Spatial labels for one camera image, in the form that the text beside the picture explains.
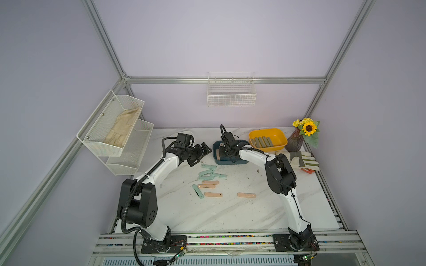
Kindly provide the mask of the dark teal storage box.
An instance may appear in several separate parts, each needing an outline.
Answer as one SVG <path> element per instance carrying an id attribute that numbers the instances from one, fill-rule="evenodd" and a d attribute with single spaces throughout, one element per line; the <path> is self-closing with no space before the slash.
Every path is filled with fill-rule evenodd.
<path id="1" fill-rule="evenodd" d="M 220 148 L 220 146 L 222 144 L 223 144 L 222 141 L 216 141 L 213 144 L 213 157 L 214 157 L 214 160 L 215 160 L 217 165 L 245 165 L 245 164 L 248 164 L 248 161 L 242 160 L 242 159 L 238 159 L 238 160 L 237 159 L 230 159 L 229 161 L 218 161 L 216 159 L 215 152 L 216 152 L 216 149 Z"/>

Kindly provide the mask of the yellow storage box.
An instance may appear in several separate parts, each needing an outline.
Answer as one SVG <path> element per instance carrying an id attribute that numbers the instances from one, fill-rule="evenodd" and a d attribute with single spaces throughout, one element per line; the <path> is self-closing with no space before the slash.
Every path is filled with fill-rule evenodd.
<path id="1" fill-rule="evenodd" d="M 265 153 L 282 150 L 288 143 L 284 132 L 278 128 L 251 131 L 248 135 L 252 147 Z"/>

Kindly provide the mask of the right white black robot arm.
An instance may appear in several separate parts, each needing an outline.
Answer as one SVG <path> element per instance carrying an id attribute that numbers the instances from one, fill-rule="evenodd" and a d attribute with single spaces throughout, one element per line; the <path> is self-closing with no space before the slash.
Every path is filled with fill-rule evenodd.
<path id="1" fill-rule="evenodd" d="M 264 167 L 270 190 L 280 196 L 287 212 L 290 247 L 300 251 L 312 244 L 314 233 L 311 223 L 304 218 L 296 192 L 297 177 L 285 155 L 270 155 L 239 144 L 234 147 L 222 144 L 216 154 L 228 157 L 232 162 L 244 160 Z"/>

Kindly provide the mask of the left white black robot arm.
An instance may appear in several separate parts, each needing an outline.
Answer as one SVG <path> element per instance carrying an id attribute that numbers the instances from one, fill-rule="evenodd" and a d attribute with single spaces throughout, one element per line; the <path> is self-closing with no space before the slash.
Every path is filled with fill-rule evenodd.
<path id="1" fill-rule="evenodd" d="M 145 174 L 122 183 L 117 208 L 123 233 L 139 232 L 143 237 L 157 242 L 166 241 L 169 227 L 157 218 L 156 189 L 182 163 L 187 162 L 193 167 L 212 153 L 206 143 L 195 144 L 193 135 L 184 133 L 163 138 L 161 145 L 162 155 L 155 165 Z"/>

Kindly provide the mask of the white storage box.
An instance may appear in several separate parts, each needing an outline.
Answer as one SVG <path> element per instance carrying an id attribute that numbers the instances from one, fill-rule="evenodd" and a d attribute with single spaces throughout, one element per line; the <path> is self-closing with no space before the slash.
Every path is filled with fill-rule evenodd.
<path id="1" fill-rule="evenodd" d="M 195 134 L 192 131 L 189 130 L 185 130 L 185 131 L 181 131 L 180 133 L 182 134 L 186 134 L 186 135 L 191 135 L 195 141 Z"/>

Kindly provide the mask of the mint knife top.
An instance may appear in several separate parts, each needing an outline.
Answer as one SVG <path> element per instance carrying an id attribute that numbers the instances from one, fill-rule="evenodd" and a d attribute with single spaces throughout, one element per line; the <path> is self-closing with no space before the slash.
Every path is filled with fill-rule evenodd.
<path id="1" fill-rule="evenodd" d="M 215 165 L 208 165 L 208 164 L 201 164 L 202 168 L 206 168 L 206 169 L 216 169 L 217 166 Z"/>

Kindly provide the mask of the mint knife upper middle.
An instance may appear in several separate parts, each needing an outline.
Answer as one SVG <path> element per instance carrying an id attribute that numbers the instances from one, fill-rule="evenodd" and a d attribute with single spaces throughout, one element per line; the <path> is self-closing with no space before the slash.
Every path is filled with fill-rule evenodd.
<path id="1" fill-rule="evenodd" d="M 202 171 L 202 172 L 198 173 L 198 176 L 199 177 L 210 176 L 214 172 L 215 172 L 214 169 L 208 169 L 208 170 L 205 170 L 205 171 Z"/>

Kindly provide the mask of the mint knife short middle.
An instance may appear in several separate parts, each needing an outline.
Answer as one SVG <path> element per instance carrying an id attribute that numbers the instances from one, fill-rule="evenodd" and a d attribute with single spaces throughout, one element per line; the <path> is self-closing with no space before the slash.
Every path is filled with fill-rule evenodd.
<path id="1" fill-rule="evenodd" d="M 227 178 L 227 175 L 219 174 L 219 173 L 215 173 L 215 172 L 211 173 L 211 176 L 215 177 L 215 178 Z"/>

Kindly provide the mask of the mint knife lower middle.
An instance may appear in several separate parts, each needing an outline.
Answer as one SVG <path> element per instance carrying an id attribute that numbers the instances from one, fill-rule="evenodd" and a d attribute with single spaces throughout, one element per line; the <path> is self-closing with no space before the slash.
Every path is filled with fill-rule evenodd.
<path id="1" fill-rule="evenodd" d="M 214 178 L 214 176 L 199 176 L 197 179 L 202 181 L 212 181 Z"/>

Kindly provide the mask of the mint knife far left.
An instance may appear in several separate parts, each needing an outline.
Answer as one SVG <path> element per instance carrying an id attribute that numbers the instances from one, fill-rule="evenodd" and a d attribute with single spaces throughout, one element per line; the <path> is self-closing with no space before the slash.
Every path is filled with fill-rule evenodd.
<path id="1" fill-rule="evenodd" d="M 197 194 L 198 198 L 203 199 L 205 197 L 204 194 L 203 194 L 203 192 L 198 187 L 198 185 L 192 185 L 192 188 L 194 189 L 194 191 Z"/>

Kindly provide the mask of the purple glass vase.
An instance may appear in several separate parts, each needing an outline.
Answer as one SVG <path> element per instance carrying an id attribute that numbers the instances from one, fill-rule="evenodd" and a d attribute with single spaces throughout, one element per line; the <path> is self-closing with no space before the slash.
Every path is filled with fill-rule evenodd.
<path id="1" fill-rule="evenodd" d="M 285 149 L 288 152 L 298 152 L 300 151 L 302 144 L 304 143 L 304 136 L 300 134 L 301 130 L 296 128 L 291 136 L 287 139 L 287 145 Z"/>

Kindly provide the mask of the beige cloth in shelf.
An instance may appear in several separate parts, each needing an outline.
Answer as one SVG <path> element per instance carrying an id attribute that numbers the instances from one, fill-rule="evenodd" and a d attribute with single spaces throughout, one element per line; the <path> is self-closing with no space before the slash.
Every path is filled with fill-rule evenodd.
<path id="1" fill-rule="evenodd" d="M 104 143 L 123 148 L 141 110 L 141 108 L 129 109 L 118 115 L 112 129 L 104 139 Z"/>

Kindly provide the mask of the white green work glove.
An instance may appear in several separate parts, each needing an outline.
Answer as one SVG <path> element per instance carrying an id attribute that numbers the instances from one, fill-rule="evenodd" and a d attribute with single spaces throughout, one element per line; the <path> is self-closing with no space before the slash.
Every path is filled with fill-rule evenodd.
<path id="1" fill-rule="evenodd" d="M 296 151 L 296 152 L 288 152 L 288 151 L 277 151 L 275 155 L 283 154 L 287 157 L 290 165 L 293 169 L 300 169 L 306 173 L 313 173 L 315 171 L 319 171 L 319 163 L 313 157 L 313 155 L 309 152 L 304 151 Z"/>

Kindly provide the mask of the yellow sunflower bouquet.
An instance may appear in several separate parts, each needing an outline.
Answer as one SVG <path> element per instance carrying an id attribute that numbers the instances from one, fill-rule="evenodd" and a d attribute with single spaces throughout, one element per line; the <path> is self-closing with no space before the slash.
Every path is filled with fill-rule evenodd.
<path id="1" fill-rule="evenodd" d="M 318 148 L 320 121 L 306 117 L 302 120 L 295 120 L 292 126 L 295 128 L 296 138 L 302 138 L 304 142 L 313 148 Z"/>

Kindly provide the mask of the white mesh two-tier shelf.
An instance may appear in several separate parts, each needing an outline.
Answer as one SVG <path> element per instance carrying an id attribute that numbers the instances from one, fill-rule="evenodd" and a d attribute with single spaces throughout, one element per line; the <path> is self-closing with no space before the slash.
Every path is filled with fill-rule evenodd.
<path id="1" fill-rule="evenodd" d="M 144 101 L 112 90 L 77 133 L 77 139 L 115 175 L 135 175 L 154 124 L 142 119 Z"/>

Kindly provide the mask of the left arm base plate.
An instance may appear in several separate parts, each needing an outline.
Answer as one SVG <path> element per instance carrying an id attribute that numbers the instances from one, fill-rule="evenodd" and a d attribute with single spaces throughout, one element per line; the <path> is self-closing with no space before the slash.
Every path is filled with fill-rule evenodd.
<path id="1" fill-rule="evenodd" d="M 170 235 L 163 241 L 144 240 L 142 254 L 178 253 L 187 245 L 187 236 Z"/>

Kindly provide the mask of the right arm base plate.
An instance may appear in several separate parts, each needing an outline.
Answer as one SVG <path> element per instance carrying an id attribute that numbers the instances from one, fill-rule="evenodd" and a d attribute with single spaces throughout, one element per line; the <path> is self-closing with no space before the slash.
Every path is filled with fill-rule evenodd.
<path id="1" fill-rule="evenodd" d="M 274 234 L 273 244 L 277 252 L 318 252 L 319 245 L 314 234 Z"/>

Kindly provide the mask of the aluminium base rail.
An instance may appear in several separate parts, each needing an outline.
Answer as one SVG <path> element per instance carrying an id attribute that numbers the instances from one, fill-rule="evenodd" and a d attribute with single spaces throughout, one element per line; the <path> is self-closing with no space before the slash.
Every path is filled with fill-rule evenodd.
<path id="1" fill-rule="evenodd" d="M 276 232 L 258 233 L 192 233 L 186 235 L 186 242 L 172 241 L 172 248 L 186 247 L 187 255 L 253 255 L 253 254 L 332 254 L 368 253 L 356 231 L 315 232 L 314 244 L 304 251 L 288 247 L 284 240 L 278 240 Z M 92 257 L 125 257 L 133 255 L 133 234 L 101 235 L 95 245 Z"/>

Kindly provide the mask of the aluminium frame struts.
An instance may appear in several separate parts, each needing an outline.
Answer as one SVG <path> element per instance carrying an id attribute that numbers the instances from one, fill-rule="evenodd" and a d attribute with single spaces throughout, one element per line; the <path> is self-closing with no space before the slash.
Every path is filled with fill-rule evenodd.
<path id="1" fill-rule="evenodd" d="M 315 94 L 311 104 L 307 109 L 307 114 L 311 115 L 316 109 L 320 98 L 325 93 L 330 81 L 335 75 L 339 65 L 343 61 L 349 47 L 353 43 L 355 36 L 359 32 L 362 24 L 368 17 L 374 1 L 363 1 L 359 8 L 346 36 L 336 53 L 332 64 L 330 65 L 324 77 L 314 76 L 256 76 L 252 79 L 253 84 L 318 84 L 319 89 Z M 83 1 L 83 6 L 88 12 L 88 15 L 97 31 L 101 42 L 106 49 L 113 66 L 119 74 L 119 79 L 114 84 L 113 93 L 119 92 L 121 89 L 126 89 L 129 95 L 133 95 L 131 86 L 133 84 L 207 84 L 208 79 L 205 76 L 127 76 L 119 63 L 116 52 L 113 49 L 112 42 L 107 35 L 106 28 L 101 20 L 99 12 L 96 8 L 94 1 Z M 48 197 L 52 194 L 57 187 L 63 176 L 68 171 L 74 159 L 77 157 L 78 152 L 83 144 L 75 137 L 65 152 L 61 155 L 58 161 L 51 168 L 49 173 L 43 179 L 41 184 L 37 187 L 33 195 L 24 204 L 22 209 L 18 212 L 16 217 L 12 220 L 11 224 L 7 227 L 1 236 L 1 263 L 4 264 L 9 257 L 16 250 L 16 247 L 23 239 L 28 229 L 31 227 L 37 213 L 43 207 Z"/>

